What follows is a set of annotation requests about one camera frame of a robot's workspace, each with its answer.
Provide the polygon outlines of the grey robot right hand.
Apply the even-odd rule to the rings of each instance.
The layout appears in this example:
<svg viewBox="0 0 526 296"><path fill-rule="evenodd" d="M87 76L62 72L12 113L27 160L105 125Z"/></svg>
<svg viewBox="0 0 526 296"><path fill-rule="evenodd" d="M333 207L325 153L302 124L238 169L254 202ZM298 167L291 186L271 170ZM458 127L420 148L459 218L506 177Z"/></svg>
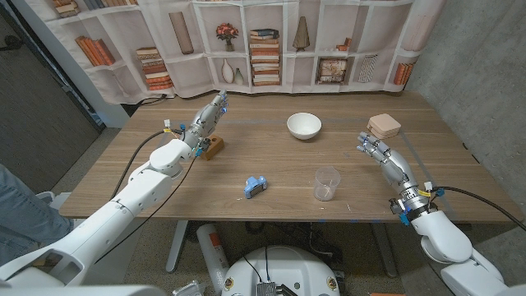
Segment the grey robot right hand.
<svg viewBox="0 0 526 296"><path fill-rule="evenodd" d="M410 165L398 151L365 132L360 133L358 140L362 144L357 149L379 164L385 180L399 195L399 198L390 199L390 209L404 224L437 211L436 204L419 189Z"/></svg>

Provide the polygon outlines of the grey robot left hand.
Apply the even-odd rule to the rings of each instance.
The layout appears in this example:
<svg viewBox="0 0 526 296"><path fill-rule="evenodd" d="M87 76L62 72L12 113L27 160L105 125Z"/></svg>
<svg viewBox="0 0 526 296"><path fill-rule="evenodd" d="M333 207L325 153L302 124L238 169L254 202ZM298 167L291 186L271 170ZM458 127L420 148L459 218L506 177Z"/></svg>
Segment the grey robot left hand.
<svg viewBox="0 0 526 296"><path fill-rule="evenodd" d="M221 90L214 99L196 113L190 127L184 133L183 141L192 149L197 148L204 138L215 130L219 119L227 112L228 94Z"/></svg>

